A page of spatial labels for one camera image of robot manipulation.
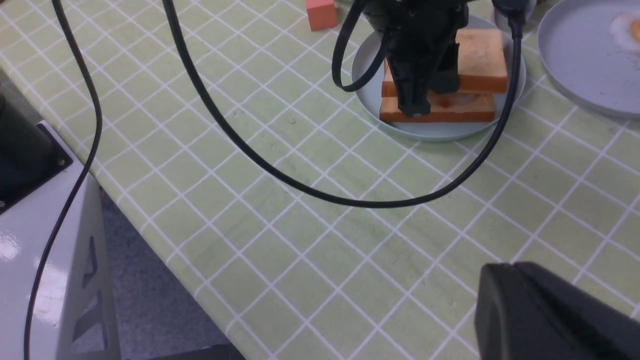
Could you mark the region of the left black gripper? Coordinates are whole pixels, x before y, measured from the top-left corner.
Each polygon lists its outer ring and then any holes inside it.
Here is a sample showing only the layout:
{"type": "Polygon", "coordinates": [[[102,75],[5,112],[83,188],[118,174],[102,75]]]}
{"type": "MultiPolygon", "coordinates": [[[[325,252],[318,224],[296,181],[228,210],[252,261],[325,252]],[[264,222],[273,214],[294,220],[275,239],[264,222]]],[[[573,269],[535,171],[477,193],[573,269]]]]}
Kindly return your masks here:
{"type": "Polygon", "coordinates": [[[469,23],[466,0],[366,0],[362,14],[381,37],[405,116],[430,114],[430,91],[459,91],[456,38],[469,23]]]}

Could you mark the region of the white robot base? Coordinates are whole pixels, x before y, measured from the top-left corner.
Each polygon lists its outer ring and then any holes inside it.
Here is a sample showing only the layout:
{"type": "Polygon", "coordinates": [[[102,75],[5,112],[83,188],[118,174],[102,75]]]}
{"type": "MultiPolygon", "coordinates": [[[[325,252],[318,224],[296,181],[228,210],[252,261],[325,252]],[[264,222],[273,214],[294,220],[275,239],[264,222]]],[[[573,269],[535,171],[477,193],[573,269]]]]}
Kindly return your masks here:
{"type": "Polygon", "coordinates": [[[46,121],[1,98],[3,360],[119,360],[121,342],[98,182],[60,221],[83,163],[46,121]]]}

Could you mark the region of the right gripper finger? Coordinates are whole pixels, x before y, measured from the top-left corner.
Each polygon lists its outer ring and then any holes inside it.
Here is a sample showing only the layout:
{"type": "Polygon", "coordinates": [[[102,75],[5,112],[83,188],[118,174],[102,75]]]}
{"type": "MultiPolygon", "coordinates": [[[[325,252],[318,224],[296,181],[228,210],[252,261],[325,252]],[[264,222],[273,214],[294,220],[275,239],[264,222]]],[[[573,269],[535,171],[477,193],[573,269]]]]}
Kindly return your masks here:
{"type": "Polygon", "coordinates": [[[487,263],[474,330],[482,360],[637,360],[640,325],[534,262],[487,263]]]}

